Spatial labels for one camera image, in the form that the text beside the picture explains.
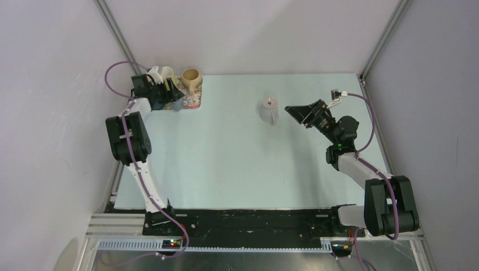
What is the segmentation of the grey mug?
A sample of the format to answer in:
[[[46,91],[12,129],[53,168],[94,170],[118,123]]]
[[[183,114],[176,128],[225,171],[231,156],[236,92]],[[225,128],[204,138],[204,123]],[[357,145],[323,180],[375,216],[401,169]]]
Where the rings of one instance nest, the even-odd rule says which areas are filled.
[[[269,125],[276,125],[278,122],[278,100],[276,97],[266,97],[259,107],[261,120]]]
[[[171,102],[170,105],[174,111],[181,111],[184,107],[184,97],[181,97],[180,99]]]

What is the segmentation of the beige ceramic mug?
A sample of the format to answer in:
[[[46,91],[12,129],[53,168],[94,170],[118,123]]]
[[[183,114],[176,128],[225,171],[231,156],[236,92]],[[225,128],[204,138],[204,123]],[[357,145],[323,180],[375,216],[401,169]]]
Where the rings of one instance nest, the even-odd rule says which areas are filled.
[[[194,68],[189,68],[183,71],[181,76],[183,86],[188,90],[190,95],[193,95],[202,87],[202,75]]]

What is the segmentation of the yellow ceramic mug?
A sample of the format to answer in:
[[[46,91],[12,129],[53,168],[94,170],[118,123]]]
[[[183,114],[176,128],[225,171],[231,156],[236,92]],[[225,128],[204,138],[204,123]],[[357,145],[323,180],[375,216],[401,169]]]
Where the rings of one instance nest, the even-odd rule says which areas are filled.
[[[172,67],[169,67],[169,66],[162,67],[160,75],[163,80],[170,78],[175,86],[178,85],[178,79]]]

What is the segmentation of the blue ceramic mug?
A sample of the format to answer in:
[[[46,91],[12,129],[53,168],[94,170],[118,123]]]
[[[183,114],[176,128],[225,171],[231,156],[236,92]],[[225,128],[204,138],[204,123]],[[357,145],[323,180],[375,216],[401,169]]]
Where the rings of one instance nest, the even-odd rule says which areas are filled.
[[[164,103],[155,103],[151,106],[151,110],[152,111],[162,110],[165,106],[166,106],[166,104],[164,104]]]

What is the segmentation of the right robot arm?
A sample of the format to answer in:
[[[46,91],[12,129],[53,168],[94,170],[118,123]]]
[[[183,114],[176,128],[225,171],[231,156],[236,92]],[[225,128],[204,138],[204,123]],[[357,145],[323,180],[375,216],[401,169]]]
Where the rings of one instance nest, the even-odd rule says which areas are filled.
[[[411,181],[379,170],[356,149],[359,122],[352,116],[336,120],[321,99],[305,106],[286,106],[285,111],[307,129],[315,128],[331,141],[326,162],[349,176],[364,190],[364,203],[332,208],[329,231],[342,236],[351,226],[369,231],[373,236],[397,239],[400,233],[419,229],[420,220]]]

